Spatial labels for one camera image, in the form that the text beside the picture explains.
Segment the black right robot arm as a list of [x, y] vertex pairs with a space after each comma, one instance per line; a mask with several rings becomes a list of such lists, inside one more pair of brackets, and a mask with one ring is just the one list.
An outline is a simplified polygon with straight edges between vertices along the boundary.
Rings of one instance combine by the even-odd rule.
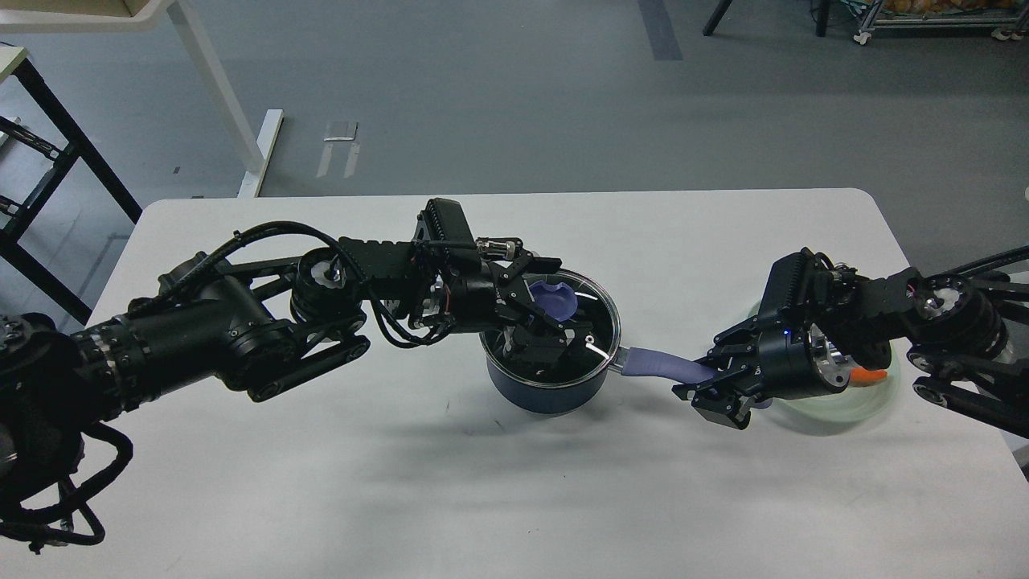
[[1027, 360], [1003, 356], [1008, 323], [1027, 323], [1027, 286], [999, 272], [1026, 255], [870, 278], [803, 248], [772, 264], [756, 314], [718, 333], [701, 376], [672, 391], [707, 421], [745, 429], [757, 404], [838, 395], [854, 368], [885, 370], [904, 339], [922, 399], [1026, 437]]

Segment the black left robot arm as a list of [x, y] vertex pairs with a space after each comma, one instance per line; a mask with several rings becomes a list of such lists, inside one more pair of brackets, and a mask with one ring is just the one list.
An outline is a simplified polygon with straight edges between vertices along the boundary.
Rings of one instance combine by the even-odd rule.
[[458, 202], [435, 198], [407, 242], [246, 228], [73, 334], [41, 313], [3, 316], [2, 535], [33, 552], [99, 544], [88, 501], [133, 457], [110, 421], [208, 377], [264, 402], [364, 355], [369, 318], [400, 349], [493, 333], [518, 368], [568, 367], [599, 322], [561, 272], [522, 239], [474, 237]]

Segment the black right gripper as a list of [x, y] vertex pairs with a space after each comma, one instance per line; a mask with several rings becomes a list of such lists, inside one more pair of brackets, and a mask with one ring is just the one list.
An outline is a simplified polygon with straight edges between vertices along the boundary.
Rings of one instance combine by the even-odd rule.
[[712, 379], [674, 384], [672, 392], [706, 421], [743, 431], [751, 411], [767, 409], [775, 398], [817, 398], [844, 391], [845, 376], [831, 381], [816, 374], [814, 345], [807, 342], [810, 333], [811, 327], [746, 318], [714, 338], [706, 355]]

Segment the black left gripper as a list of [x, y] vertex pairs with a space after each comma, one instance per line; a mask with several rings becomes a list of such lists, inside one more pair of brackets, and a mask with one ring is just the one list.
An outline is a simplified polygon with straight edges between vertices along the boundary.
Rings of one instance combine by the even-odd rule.
[[505, 327], [502, 365], [525, 379], [555, 379], [562, 358], [576, 371], [591, 371], [600, 360], [591, 349], [591, 322], [565, 320], [563, 330], [529, 325], [531, 318], [547, 316], [529, 290], [530, 279], [558, 273], [562, 266], [556, 257], [521, 256], [508, 264], [483, 261], [478, 270], [452, 277], [445, 283], [447, 326], [452, 332]]

